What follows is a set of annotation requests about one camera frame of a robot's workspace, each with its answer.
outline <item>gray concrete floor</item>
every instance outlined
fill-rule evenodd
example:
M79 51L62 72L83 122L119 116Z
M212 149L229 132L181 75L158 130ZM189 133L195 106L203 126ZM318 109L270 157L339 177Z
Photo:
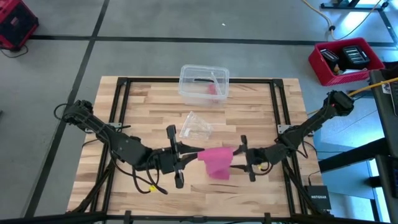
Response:
M35 34L89 36L103 1L25 0L25 3L40 21ZM317 7L323 1L309 2ZM386 11L395 30L398 30L397 12L394 4ZM325 13L335 22L337 37L349 32L367 14ZM326 41L326 30L324 19L301 1L110 0L99 35ZM377 12L350 37L392 42ZM67 100L87 45L88 41L30 40L27 55L15 59L0 55L0 110L4 111L0 118L0 219L24 214L58 125L52 110ZM395 48L373 49L385 61L398 60ZM312 46L302 45L97 41L77 99L93 101L103 75L178 76L181 66L187 63L226 67L232 77L299 78L307 111L318 109L332 89L351 90L367 85L355 82L321 86L308 63L312 50ZM340 142L335 144L355 147L380 135L380 129L364 128L379 123L377 112L367 116L372 106L374 103L358 101L357 110L346 120L330 121L321 130L317 147L336 141ZM333 133L332 128L341 132ZM363 139L341 141L342 136L357 130L362 131ZM36 215L65 211L84 137L77 128L67 126ZM371 219L359 215L364 209L369 210L361 207L361 203L354 203L355 198L350 203L347 201L344 195L333 194L333 211L337 216Z

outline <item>red toolbox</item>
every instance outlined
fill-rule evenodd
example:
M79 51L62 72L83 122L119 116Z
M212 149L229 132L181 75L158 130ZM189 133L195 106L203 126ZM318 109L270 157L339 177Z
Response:
M330 70L320 51L323 49L328 49L339 55L343 47L348 47L352 45L360 46L363 52L369 57L370 63L368 66L366 66L368 70L353 72L346 75L335 75ZM317 74L317 77L323 86L365 80L369 77L370 70L379 70L384 68L384 64L380 61L377 55L373 52L372 48L363 38L354 38L316 44L315 49L309 56L308 60L310 61L312 69L314 70L315 74Z
M0 49L20 50L38 25L21 0L0 0Z

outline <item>yellow cable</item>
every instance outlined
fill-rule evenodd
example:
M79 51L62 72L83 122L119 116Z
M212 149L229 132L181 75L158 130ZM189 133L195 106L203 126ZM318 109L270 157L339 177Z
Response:
M150 191L150 192L155 192L155 191L156 191L156 187L153 186L153 185L151 185L151 186L149 187L149 191Z
M333 26L333 23L331 22L331 20L329 19L329 17L327 15L325 15L323 12L319 11L318 9L315 9L313 6L310 5L310 3L307 2L307 0L302 0L310 9L314 10L315 12L317 12L319 15L321 15L323 18L326 19L326 21L328 22L328 26L331 27ZM377 8L377 6L379 5L379 3L381 2L381 0L379 0L374 7L369 11L368 15L362 20L362 22L360 22L358 24L358 26L356 26L351 32L349 32L347 35L345 35L344 37L341 38L335 38L334 35L334 30L330 31L331 34L331 38L333 38L333 40L342 40L344 38L346 38L347 36L351 35L360 25L362 25L363 22L365 22L365 20L371 15L371 13Z
M377 87L377 86L381 86L383 84L390 83L390 82L398 82L398 78L391 78L390 80L386 80L386 81L383 81L383 82L379 82L379 83L376 83L376 84L372 84L372 85L366 86L364 88L360 88L358 90L355 90L355 91L349 93L348 96L351 97L351 96L357 95L358 93L361 93L362 91L365 91L365 90L368 90L368 89L371 89L371 88L374 88L374 87ZM311 115L311 114L316 113L318 111L319 110L315 110L315 111L309 112L309 113L307 113L307 115Z

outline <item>wooden tabletop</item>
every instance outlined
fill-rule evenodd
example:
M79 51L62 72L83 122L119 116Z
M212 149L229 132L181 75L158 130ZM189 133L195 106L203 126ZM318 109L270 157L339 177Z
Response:
M109 119L117 79L118 77L102 77L99 85L94 114L104 122ZM307 115L299 80L286 78L284 85L291 122L301 124L307 119ZM279 113L283 120L278 92ZM124 125L132 127L124 132L140 137L142 143L148 147L167 147L170 143L166 127L175 124L178 136L187 115L194 111L212 125L213 132L208 141L177 138L184 144L205 148L228 146L236 149L241 143L240 135L245 134L249 147L270 146L277 137L270 93L269 85L234 83L230 84L228 100L222 107L206 108L185 105L178 94L178 83L135 82L130 88L124 120ZM92 134L88 134L85 141L94 138ZM82 149L68 210L75 208L94 185L102 148L103 145L96 141ZM315 151L310 146L306 148L308 159L298 155L303 184L307 184L309 174L319 170ZM245 163L244 156L239 155L234 157L232 164ZM131 172L130 165L121 162L119 165ZM274 166L270 174L257 176L255 182L250 182L248 174L237 169L231 169L229 180L211 179L206 174L203 161L198 160L189 163L183 173L183 189L175 188L174 174L161 174L159 185L168 190L169 194L152 192L142 195L135 189L131 177L116 171L108 214L124 215L125 210L131 210L134 215L263 217L264 213L269 212L272 217L290 216L280 163ZM145 172L138 172L138 175L147 179ZM311 181L312 184L322 184L321 175L311 175ZM145 183L139 184L143 190L149 188ZM300 212L294 185L292 189L296 212ZM103 201L103 191L104 187L99 197L99 208Z

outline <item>white cable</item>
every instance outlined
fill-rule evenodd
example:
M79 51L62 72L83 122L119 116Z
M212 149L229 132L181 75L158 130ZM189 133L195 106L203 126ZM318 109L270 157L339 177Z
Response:
M326 21L328 22L328 26L331 27L333 26L333 23L331 22L331 20L329 19L329 17L327 15L325 15L323 12L319 11L318 9L315 9L313 6L310 5L310 3L307 2L307 0L302 0L310 9L314 10L315 12L317 12L319 15L321 15L323 18L326 19ZM330 34L331 34L331 38L333 38L333 40L342 40L344 38L346 38L347 36L349 36L350 34L352 34L360 25L362 25L363 22L365 22L365 20L371 15L371 13L377 8L377 6L379 5L379 3L381 2L381 0L379 0L374 7L370 10L369 14L362 20L362 22L360 22L358 24L358 26L356 26L351 32L349 32L347 35L345 35L344 37L335 38L334 35L334 30L330 30Z

